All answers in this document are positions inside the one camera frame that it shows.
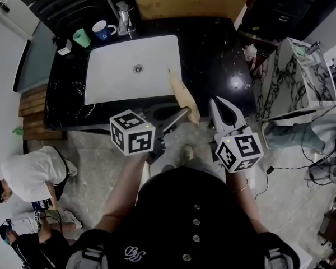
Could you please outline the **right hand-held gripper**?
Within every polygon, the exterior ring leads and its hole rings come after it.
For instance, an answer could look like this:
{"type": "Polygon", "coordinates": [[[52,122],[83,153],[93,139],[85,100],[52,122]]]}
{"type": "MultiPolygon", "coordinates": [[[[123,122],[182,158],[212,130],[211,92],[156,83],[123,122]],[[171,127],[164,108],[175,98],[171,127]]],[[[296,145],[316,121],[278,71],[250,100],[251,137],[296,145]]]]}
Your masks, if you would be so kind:
{"type": "Polygon", "coordinates": [[[246,124],[241,110],[228,100],[214,96],[209,106],[216,130],[213,160],[228,173],[252,168],[264,155],[258,134],[246,124]]]}

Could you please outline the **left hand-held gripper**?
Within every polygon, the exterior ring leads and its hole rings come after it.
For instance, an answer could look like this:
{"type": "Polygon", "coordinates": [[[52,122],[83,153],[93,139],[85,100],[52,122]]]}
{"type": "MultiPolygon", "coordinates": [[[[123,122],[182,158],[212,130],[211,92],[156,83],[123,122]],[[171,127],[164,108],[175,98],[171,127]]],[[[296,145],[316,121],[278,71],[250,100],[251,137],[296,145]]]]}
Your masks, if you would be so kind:
{"type": "Polygon", "coordinates": [[[156,104],[137,114],[128,109],[110,117],[112,143],[125,155],[148,153],[149,162],[165,153],[163,136],[174,131],[189,114],[178,103],[156,104]]]}

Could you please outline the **person's left forearm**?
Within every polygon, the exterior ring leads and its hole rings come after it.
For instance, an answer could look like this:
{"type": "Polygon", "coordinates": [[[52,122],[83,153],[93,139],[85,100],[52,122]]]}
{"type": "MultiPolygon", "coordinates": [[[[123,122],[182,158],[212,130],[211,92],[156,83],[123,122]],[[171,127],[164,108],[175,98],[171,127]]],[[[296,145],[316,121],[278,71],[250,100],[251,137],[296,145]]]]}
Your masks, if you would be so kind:
{"type": "Polygon", "coordinates": [[[127,157],[95,229],[113,233],[134,207],[148,154],[127,157]]]}

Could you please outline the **person's right forearm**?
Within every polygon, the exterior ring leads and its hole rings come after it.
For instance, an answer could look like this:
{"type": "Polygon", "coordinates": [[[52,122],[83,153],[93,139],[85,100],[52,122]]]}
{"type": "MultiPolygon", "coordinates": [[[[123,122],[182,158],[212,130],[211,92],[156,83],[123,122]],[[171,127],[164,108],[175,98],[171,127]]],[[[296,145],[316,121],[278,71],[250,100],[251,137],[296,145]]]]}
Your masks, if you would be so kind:
{"type": "Polygon", "coordinates": [[[249,188],[245,172],[229,173],[226,171],[226,184],[250,219],[255,231],[258,234],[268,232],[269,230],[261,223],[258,205],[249,188]]]}

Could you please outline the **black marble vanity table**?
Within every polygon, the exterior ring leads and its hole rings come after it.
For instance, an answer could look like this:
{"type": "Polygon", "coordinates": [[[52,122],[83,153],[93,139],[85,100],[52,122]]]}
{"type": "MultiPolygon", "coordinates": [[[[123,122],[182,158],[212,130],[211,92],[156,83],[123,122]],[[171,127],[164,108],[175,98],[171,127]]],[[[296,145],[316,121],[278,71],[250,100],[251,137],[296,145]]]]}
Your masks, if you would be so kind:
{"type": "MultiPolygon", "coordinates": [[[[178,39],[183,83],[192,94],[200,115],[209,115],[209,99],[222,97],[243,115],[255,113],[251,77],[231,19],[178,17],[146,20],[132,37],[175,35],[178,39]]],[[[107,124],[111,116],[127,109],[147,109],[173,103],[174,97],[129,99],[84,104],[89,50],[72,48],[68,57],[56,54],[46,91],[44,127],[56,131],[83,131],[107,124]]]]}

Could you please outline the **white rectangular sink basin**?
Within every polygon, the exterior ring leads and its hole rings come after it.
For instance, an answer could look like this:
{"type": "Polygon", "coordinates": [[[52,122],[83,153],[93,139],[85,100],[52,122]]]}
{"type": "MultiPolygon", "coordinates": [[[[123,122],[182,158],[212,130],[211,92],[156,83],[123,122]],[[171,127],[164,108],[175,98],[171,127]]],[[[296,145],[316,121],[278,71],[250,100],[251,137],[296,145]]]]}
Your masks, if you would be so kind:
{"type": "Polygon", "coordinates": [[[173,94],[169,74],[181,80],[178,38],[154,36],[110,44],[90,52],[85,104],[173,94]]]}

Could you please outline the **small white round gadget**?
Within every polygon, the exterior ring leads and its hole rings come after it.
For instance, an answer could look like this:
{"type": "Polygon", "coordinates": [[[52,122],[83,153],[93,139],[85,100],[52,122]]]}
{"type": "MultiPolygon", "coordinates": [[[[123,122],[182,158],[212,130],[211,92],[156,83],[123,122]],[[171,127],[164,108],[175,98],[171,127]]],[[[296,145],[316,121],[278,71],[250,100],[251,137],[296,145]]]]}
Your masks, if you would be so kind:
{"type": "Polygon", "coordinates": [[[255,47],[255,45],[250,44],[250,45],[245,46],[245,48],[243,49],[243,52],[244,52],[245,60],[247,62],[252,62],[256,60],[257,48],[255,47]]]}

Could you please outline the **white marble vanity cabinet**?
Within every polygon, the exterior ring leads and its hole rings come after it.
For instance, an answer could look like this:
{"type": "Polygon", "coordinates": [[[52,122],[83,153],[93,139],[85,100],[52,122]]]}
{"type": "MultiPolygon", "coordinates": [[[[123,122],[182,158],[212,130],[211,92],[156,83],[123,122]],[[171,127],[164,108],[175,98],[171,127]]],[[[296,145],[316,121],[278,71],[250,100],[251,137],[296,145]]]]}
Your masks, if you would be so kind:
{"type": "Polygon", "coordinates": [[[258,122],[336,105],[336,89],[321,50],[285,38],[252,73],[258,122]]]}

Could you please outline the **chrome faucet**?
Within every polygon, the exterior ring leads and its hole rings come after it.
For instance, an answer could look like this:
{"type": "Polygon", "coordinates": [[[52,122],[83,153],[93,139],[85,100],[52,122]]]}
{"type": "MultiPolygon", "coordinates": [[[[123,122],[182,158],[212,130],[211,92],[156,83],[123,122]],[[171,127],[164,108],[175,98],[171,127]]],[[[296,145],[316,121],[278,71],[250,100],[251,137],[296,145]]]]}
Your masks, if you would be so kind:
{"type": "Polygon", "coordinates": [[[132,39],[132,34],[136,30],[136,25],[133,20],[133,14],[131,13],[134,7],[130,6],[125,1],[119,1],[116,6],[118,7],[119,15],[117,33],[119,36],[128,35],[132,39]]]}

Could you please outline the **blue mug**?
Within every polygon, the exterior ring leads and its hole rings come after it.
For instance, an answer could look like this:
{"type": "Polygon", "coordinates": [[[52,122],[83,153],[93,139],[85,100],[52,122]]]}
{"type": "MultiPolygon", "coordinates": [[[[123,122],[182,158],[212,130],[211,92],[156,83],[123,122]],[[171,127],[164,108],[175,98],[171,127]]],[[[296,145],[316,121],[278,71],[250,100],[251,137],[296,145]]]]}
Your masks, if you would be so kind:
{"type": "Polygon", "coordinates": [[[112,35],[117,32],[118,28],[115,25],[108,24],[105,20],[96,22],[92,27],[93,34],[100,41],[108,41],[112,35]]]}

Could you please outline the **person's black buttoned shirt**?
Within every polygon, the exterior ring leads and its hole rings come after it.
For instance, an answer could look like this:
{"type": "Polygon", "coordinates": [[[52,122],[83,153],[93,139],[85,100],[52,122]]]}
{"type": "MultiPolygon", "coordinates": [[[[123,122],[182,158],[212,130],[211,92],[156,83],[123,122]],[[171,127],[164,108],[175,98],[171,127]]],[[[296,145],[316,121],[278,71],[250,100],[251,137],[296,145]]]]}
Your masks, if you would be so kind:
{"type": "Polygon", "coordinates": [[[187,167],[144,184],[107,255],[113,269],[264,269],[258,234],[227,185],[187,167]]]}

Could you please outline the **green plastic cup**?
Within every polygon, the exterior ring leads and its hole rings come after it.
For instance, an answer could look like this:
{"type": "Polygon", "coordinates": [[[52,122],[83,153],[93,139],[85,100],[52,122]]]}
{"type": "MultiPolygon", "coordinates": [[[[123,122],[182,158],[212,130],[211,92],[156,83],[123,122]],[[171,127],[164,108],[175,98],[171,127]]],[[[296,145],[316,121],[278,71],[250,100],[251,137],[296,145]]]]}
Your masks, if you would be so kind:
{"type": "Polygon", "coordinates": [[[87,48],[91,44],[91,40],[84,29],[78,29],[72,36],[73,40],[80,46],[87,48]]]}

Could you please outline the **black cabinet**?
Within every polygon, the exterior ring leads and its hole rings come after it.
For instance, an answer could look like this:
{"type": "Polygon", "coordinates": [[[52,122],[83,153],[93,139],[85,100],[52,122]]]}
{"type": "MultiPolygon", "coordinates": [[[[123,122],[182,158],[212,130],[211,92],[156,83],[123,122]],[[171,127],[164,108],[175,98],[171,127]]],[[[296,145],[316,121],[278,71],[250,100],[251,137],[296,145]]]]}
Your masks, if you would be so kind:
{"type": "Polygon", "coordinates": [[[336,8],[336,0],[255,0],[239,31],[263,40],[304,40],[336,8]]]}

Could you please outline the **wooden slatted step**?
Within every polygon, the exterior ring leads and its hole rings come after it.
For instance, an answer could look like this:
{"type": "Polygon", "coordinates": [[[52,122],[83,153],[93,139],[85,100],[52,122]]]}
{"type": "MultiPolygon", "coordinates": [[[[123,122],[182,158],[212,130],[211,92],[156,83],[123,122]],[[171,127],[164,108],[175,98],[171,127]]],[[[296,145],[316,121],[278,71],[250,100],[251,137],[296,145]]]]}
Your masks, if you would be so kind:
{"type": "Polygon", "coordinates": [[[48,84],[30,89],[20,96],[18,116],[23,119],[24,141],[65,140],[66,132],[44,128],[46,91],[48,84]]]}

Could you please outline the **grey panel with black frame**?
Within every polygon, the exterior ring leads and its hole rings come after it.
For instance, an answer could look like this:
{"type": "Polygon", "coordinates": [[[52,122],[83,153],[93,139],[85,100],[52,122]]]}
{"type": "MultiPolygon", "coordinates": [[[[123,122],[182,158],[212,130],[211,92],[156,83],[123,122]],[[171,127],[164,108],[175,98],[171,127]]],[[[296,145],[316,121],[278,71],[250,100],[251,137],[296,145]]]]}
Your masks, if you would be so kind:
{"type": "Polygon", "coordinates": [[[57,51],[54,34],[40,22],[34,36],[26,42],[16,71],[13,91],[19,94],[46,84],[57,51]]]}

